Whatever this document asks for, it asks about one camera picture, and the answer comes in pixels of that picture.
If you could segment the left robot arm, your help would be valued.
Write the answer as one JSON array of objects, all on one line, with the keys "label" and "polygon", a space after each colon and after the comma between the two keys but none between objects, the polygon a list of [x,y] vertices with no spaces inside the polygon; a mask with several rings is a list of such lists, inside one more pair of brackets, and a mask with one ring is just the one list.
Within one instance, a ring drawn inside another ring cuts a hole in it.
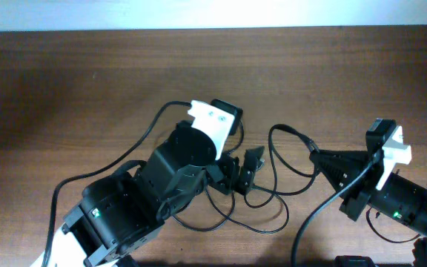
[{"label": "left robot arm", "polygon": [[247,150],[240,164],[217,150],[206,131],[181,121],[148,160],[129,160],[89,184],[33,265],[135,266],[131,253],[208,187],[246,195],[264,150]]}]

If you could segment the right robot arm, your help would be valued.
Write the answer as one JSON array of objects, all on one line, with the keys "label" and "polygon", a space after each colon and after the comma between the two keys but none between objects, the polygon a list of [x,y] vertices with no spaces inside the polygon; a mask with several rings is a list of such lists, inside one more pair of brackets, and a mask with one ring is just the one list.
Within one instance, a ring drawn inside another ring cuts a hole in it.
[{"label": "right robot arm", "polygon": [[340,211],[355,221],[367,206],[416,231],[414,266],[427,266],[427,188],[417,185],[399,174],[388,176],[384,187],[375,185],[383,170],[379,154],[366,151],[313,152],[310,160],[323,173],[335,191],[341,192]]}]

